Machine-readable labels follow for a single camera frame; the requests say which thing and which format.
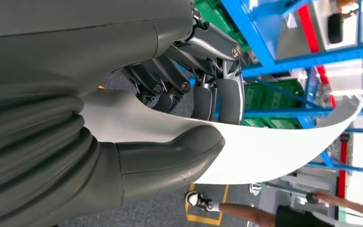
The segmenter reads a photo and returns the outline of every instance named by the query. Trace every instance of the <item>gray floor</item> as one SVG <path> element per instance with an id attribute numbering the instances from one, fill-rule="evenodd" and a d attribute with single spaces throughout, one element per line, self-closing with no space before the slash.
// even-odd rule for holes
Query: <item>gray floor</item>
<path id="1" fill-rule="evenodd" d="M 133 86 L 121 74 L 108 75 L 103 84 L 108 89 L 133 90 Z M 189 93 L 172 111 L 172 114 L 189 117 L 192 113 L 193 99 Z M 203 192 L 214 201 L 222 201 L 225 185 L 196 185 L 195 190 Z M 79 217 L 59 224 L 60 227 L 204 227 L 211 226 L 187 221 L 184 207 L 184 194 L 189 187 L 161 195 L 147 201 L 122 207 L 105 213 Z M 230 185 L 226 202 L 251 204 L 255 197 L 249 194 L 247 185 Z M 218 219 L 217 212 L 203 212 L 189 208 L 191 215 Z M 246 227 L 247 222 L 223 215 L 221 226 Z"/>

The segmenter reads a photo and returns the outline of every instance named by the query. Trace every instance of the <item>human leg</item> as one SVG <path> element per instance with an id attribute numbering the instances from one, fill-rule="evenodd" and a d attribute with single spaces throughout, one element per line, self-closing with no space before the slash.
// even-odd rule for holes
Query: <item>human leg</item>
<path id="1" fill-rule="evenodd" d="M 224 212 L 236 218 L 255 222 L 260 227 L 275 227 L 276 216 L 274 214 L 252 206 L 213 202 L 203 194 L 195 191 L 187 193 L 185 200 L 189 205 L 204 211 Z"/>

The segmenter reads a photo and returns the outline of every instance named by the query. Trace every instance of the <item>gray rubber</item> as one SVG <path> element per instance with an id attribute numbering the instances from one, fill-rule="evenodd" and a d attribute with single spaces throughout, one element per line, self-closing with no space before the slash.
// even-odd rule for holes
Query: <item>gray rubber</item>
<path id="1" fill-rule="evenodd" d="M 77 96 L 161 55 L 192 23 L 190 0 L 0 0 L 0 227 L 53 226 L 206 171 L 225 143 L 211 126 L 116 149 L 78 115 Z"/>
<path id="2" fill-rule="evenodd" d="M 189 24 L 185 21 L 186 17 L 190 18 Z M 162 25 L 158 28 L 165 32 L 163 34 L 187 34 L 193 24 L 190 0 L 0 0 L 0 36 L 65 31 L 153 19 L 160 19 L 158 23 Z M 144 35 L 140 34 L 135 35 L 142 39 Z M 168 42 L 165 41 L 166 35 L 161 36 L 160 40 Z"/>
<path id="3" fill-rule="evenodd" d="M 192 24 L 190 0 L 0 0 L 0 70 L 56 74 L 85 95 L 107 73 L 161 55 Z M 46 74 L 29 78 L 57 82 Z"/>
<path id="4" fill-rule="evenodd" d="M 211 121 L 215 116 L 215 110 L 219 100 L 218 88 L 211 87 L 211 92 L 212 92 L 212 105 L 211 105 L 211 113 L 209 115 L 209 121 Z"/>
<path id="5" fill-rule="evenodd" d="M 194 87 L 194 109 L 191 118 L 209 121 L 212 114 L 212 91 L 211 88 Z"/>
<path id="6" fill-rule="evenodd" d="M 241 86 L 236 80 L 217 79 L 216 85 L 221 98 L 221 107 L 219 110 L 219 122 L 227 124 L 242 123 L 242 105 L 240 93 L 236 92 Z"/>
<path id="7" fill-rule="evenodd" d="M 164 113 L 170 113 L 176 105 L 179 103 L 181 94 L 177 95 L 172 92 L 168 94 L 162 93 L 155 106 L 152 107 L 153 110 L 157 110 Z"/>
<path id="8" fill-rule="evenodd" d="M 168 143 L 118 143 L 124 200 L 129 204 L 198 180 L 225 140 L 208 125 L 187 130 Z"/>

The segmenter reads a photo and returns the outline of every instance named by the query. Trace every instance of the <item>yellow floor marking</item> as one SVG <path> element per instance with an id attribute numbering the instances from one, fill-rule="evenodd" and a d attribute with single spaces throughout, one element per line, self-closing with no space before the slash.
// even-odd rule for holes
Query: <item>yellow floor marking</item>
<path id="1" fill-rule="evenodd" d="M 194 188 L 195 188 L 195 184 L 191 184 L 189 191 L 193 191 Z M 228 192 L 229 192 L 229 185 L 226 185 L 225 192 L 223 194 L 223 200 L 222 200 L 223 203 L 226 202 Z M 220 212 L 218 219 L 212 219 L 212 218 L 206 218 L 206 217 L 189 214 L 188 213 L 188 210 L 189 210 L 188 204 L 185 205 L 185 209 L 186 209 L 186 218 L 188 221 L 194 221 L 194 222 L 199 222 L 199 223 L 204 223 L 204 224 L 214 225 L 214 226 L 220 226 L 220 224 L 222 222 L 223 212 Z"/>

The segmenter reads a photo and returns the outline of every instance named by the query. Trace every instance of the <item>curved white panel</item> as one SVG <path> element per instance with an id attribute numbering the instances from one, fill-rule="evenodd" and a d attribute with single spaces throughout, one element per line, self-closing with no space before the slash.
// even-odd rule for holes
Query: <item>curved white panel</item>
<path id="1" fill-rule="evenodd" d="M 99 141 L 166 142 L 202 124 L 216 127 L 226 145 L 196 181 L 247 184 L 284 176 L 314 159 L 357 117 L 363 103 L 346 97 L 314 129 L 279 130 L 206 122 L 157 112 L 133 93 L 99 89 L 83 98 L 85 126 Z"/>

